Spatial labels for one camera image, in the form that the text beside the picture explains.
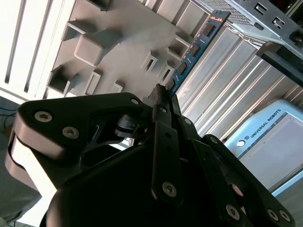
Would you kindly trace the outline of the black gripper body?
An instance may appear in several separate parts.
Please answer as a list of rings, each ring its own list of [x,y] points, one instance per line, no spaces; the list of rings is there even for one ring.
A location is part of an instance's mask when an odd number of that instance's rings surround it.
[[[54,160],[105,153],[108,141],[135,144],[68,180],[55,194],[46,222],[53,227],[205,227],[201,175],[186,159],[173,115],[54,117],[43,134],[62,146]]]

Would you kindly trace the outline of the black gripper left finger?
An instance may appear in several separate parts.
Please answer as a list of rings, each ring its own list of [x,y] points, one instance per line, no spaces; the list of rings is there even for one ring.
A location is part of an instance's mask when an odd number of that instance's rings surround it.
[[[52,149],[62,151],[62,146],[52,143],[43,134],[54,117],[150,114],[153,119],[159,120],[166,114],[172,114],[170,95],[165,87],[157,85],[151,93],[151,100],[153,106],[131,93],[114,93],[23,103],[17,110],[6,162],[17,168],[15,178],[53,199],[64,183],[94,166],[96,159],[109,159],[135,144],[133,138],[124,137],[108,141],[109,149],[105,153],[94,153],[87,160],[83,155],[75,160],[54,160],[49,154]]]

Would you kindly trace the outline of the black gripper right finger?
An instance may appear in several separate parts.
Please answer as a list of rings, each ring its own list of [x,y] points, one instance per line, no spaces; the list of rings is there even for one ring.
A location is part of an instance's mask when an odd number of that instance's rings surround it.
[[[201,180],[202,221],[208,227],[293,227],[295,221],[286,208],[214,135],[200,137],[193,123],[181,115],[178,98],[170,96],[173,124],[180,145],[187,146],[186,159]]]

